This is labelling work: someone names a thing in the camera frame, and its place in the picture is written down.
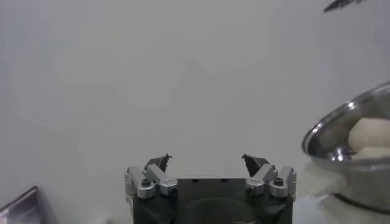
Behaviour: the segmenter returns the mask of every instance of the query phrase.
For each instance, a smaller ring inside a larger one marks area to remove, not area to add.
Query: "screw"
[[[285,182],[283,181],[283,179],[281,179],[280,177],[277,177],[275,180],[274,180],[274,185],[276,186],[282,186]]]
[[[142,187],[149,187],[152,184],[152,182],[148,179],[142,179],[141,186]]]
[[[255,195],[255,189],[253,187],[248,187],[246,189],[246,194],[250,195],[250,196],[253,196]]]
[[[179,191],[177,190],[177,188],[172,188],[168,191],[168,194],[169,196],[171,197],[176,197],[178,194],[179,194]]]

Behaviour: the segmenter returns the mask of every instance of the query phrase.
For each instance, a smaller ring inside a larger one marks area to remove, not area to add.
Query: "white backdrop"
[[[0,204],[36,184],[48,223],[131,221],[123,172],[246,177],[308,161],[316,120],[390,79],[390,2],[0,1]]]

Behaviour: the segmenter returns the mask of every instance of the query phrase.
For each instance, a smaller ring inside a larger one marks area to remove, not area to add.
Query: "dark object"
[[[253,187],[247,187],[246,194],[250,196],[255,195],[255,189]]]
[[[149,187],[152,184],[152,182],[148,179],[143,179],[141,182],[142,187]]]
[[[172,188],[169,190],[169,196],[170,197],[177,197],[179,194],[179,190],[177,188]]]
[[[291,224],[293,198],[248,197],[245,179],[178,179],[177,198],[133,199],[134,224]]]
[[[277,177],[275,180],[274,180],[274,184],[276,186],[282,186],[284,184],[284,181],[283,179],[281,179],[280,177]]]
[[[245,160],[246,168],[248,169],[251,177],[254,176],[264,164],[269,164],[269,162],[264,158],[257,158],[247,154],[244,154],[242,158]]]
[[[165,156],[161,156],[161,157],[158,157],[158,158],[151,159],[151,160],[149,160],[149,162],[147,162],[147,164],[145,166],[145,170],[146,170],[146,167],[148,165],[155,164],[156,166],[158,166],[158,168],[160,168],[162,171],[165,172],[168,160],[170,158],[172,158],[172,157],[170,155],[166,154]]]
[[[359,4],[363,2],[363,0],[335,0],[328,7],[324,9],[324,12],[330,12],[336,9],[342,9],[353,2]]]
[[[353,206],[356,206],[358,208],[362,208],[362,209],[365,209],[365,210],[368,210],[368,211],[372,211],[372,212],[377,212],[377,213],[381,213],[381,214],[384,214],[384,215],[390,215],[390,211],[387,211],[387,210],[384,210],[384,209],[378,209],[378,208],[374,208],[374,207],[371,207],[371,206],[367,206],[367,205],[364,205],[362,203],[359,203],[357,201],[354,201],[354,200],[351,200],[345,196],[343,196],[342,194],[333,194],[337,199],[347,203],[348,205],[353,205]]]
[[[29,189],[1,208],[0,223],[41,224],[37,187]]]

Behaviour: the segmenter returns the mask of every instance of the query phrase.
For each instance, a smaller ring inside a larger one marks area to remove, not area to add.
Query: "bowl rim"
[[[317,156],[313,156],[308,153],[308,144],[311,141],[312,137],[321,130],[324,124],[329,124],[330,122],[335,121],[338,117],[347,113],[351,108],[355,107],[355,105],[360,105],[362,103],[367,102],[373,96],[379,95],[383,92],[390,92],[390,81],[382,83],[381,85],[376,86],[360,95],[357,95],[352,100],[344,102],[341,106],[337,107],[332,112],[328,113],[322,119],[319,120],[314,126],[312,126],[303,137],[301,148],[307,156],[309,156],[313,162],[319,163],[320,165],[329,166],[338,166],[338,167],[358,167],[358,168],[367,168],[367,166],[372,169],[372,165],[375,165],[376,168],[390,168],[390,157],[389,158],[380,158],[380,159],[362,159],[358,161],[332,161],[327,158],[321,158]]]

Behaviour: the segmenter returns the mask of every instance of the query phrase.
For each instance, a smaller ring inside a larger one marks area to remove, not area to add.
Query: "stainless steel bowl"
[[[390,212],[390,158],[351,161],[352,127],[362,117],[390,119],[390,82],[346,102],[305,135],[302,149],[318,166],[341,173],[350,187],[341,192],[368,208]]]

